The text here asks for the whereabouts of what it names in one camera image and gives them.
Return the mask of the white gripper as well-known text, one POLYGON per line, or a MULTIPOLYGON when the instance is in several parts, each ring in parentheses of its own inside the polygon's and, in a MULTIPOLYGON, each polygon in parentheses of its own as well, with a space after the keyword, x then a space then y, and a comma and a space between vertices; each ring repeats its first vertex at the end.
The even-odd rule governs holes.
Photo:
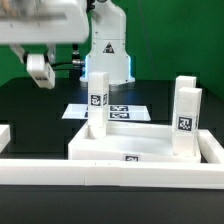
POLYGON ((83 43, 89 36, 86 0, 0 0, 0 44, 22 64, 27 52, 19 44, 47 44, 47 57, 56 61, 54 43, 83 43))

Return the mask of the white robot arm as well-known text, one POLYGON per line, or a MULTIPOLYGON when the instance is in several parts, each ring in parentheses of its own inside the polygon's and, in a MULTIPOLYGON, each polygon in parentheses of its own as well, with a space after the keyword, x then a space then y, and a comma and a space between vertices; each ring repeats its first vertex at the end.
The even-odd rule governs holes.
POLYGON ((112 0, 0 0, 0 45, 11 48, 41 88, 55 85, 56 46, 86 40, 90 52, 73 61, 84 67, 82 83, 92 72, 107 72, 112 86, 134 81, 126 14, 112 0))

